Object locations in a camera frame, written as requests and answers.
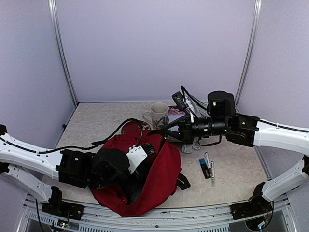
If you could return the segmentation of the white Designer Fate book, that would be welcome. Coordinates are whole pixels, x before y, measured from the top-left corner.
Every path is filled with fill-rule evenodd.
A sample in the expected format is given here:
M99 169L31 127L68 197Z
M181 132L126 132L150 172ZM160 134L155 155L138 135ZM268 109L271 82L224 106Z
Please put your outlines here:
M172 121L182 117L182 116L185 116L186 113L184 111L180 111L178 109L178 107L176 105L172 105L172 106L169 106L169 110L168 110L168 121L169 123L171 123ZM168 136L168 140L170 142L176 142L176 143L180 143L181 141L171 137L171 136Z

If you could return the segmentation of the grey photo cover book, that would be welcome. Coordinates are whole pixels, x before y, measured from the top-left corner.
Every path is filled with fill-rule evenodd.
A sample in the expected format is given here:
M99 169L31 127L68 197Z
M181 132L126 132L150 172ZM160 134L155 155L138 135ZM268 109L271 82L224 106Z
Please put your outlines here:
M185 103L190 107L190 109L195 113L197 117L209 116L207 105L194 96L185 96Z

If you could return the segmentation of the red backpack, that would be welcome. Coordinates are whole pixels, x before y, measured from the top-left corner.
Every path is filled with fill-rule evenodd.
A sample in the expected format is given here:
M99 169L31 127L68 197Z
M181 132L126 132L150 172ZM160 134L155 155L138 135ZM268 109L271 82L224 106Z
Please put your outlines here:
M92 189L94 198L123 217L141 216L163 204L177 188L191 187L187 177L181 173L181 156L178 148L170 144L160 133L152 130L119 134L109 139L104 148L117 148L126 152L133 145L152 144L155 155L147 160L145 176L130 178L121 184L102 189Z

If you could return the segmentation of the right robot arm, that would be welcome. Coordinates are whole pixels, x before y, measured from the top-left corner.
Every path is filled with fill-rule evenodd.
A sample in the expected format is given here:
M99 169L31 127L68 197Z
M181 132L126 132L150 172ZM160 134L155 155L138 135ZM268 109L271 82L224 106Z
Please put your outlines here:
M303 154L292 168L254 189L252 197L230 206L234 220L253 217L273 210L274 200L309 181L309 130L273 123L256 116L238 114L234 95L225 91L208 94L208 105L193 101L208 113L207 117L183 116L161 131L184 144L195 138L225 137L227 141L248 147L268 146Z

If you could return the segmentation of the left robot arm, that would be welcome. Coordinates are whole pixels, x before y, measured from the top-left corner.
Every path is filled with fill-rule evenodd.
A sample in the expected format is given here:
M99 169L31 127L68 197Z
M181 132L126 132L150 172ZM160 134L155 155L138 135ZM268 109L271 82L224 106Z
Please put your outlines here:
M0 174L42 203L42 211L58 217L81 220L84 206L62 200L62 191L50 186L29 170L79 188L102 188L132 177L148 158L155 154L151 144L133 145L126 151L102 148L91 153L89 148L45 149L15 139L0 127Z

